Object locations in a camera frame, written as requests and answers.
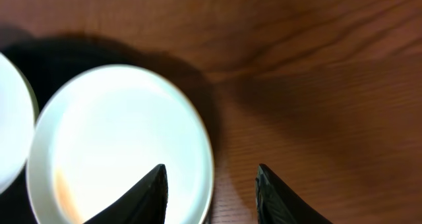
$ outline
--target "table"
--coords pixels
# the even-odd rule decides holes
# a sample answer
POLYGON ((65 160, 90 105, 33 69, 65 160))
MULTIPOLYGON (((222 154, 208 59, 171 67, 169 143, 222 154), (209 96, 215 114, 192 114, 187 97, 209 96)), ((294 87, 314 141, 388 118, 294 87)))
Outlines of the table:
POLYGON ((256 223, 259 163, 334 223, 420 223, 421 10, 422 0, 0 0, 0 32, 147 55, 139 63, 176 83, 208 128, 211 223, 256 223))

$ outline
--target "brown background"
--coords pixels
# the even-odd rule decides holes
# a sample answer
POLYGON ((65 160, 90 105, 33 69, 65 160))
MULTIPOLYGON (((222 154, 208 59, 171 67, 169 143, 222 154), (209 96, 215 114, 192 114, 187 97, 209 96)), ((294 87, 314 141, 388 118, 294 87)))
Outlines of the brown background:
POLYGON ((151 53, 208 127, 212 223, 266 163, 335 223, 422 223, 422 0, 0 0, 33 36, 151 53))

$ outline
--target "dark wood grain streak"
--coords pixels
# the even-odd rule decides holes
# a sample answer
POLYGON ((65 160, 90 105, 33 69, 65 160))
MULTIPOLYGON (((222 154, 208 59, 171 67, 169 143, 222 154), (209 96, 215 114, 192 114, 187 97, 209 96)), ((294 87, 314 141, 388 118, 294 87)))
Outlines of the dark wood grain streak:
POLYGON ((138 63, 210 132, 211 223, 256 223, 259 163, 334 223, 422 223, 421 12, 422 0, 0 0, 0 22, 34 37, 151 54, 138 63))

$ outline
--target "brown wood grain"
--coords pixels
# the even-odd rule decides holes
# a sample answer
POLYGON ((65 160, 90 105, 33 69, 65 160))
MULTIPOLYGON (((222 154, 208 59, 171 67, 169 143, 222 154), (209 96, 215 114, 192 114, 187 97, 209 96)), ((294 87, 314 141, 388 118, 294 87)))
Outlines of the brown wood grain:
POLYGON ((422 223, 422 0, 0 0, 0 21, 153 53, 210 132, 212 223, 256 223, 258 163, 335 223, 422 223))

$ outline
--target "white bowl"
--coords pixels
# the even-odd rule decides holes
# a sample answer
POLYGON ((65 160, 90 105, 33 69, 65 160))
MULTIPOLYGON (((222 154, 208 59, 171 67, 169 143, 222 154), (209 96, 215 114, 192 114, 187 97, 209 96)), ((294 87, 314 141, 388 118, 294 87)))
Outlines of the white bowl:
POLYGON ((166 165, 166 223, 202 223, 214 184, 208 135, 189 100, 149 70, 108 65, 80 74, 50 99, 27 163, 40 223, 82 223, 166 165))
POLYGON ((0 53, 0 194, 22 171, 38 105, 23 74, 0 53))

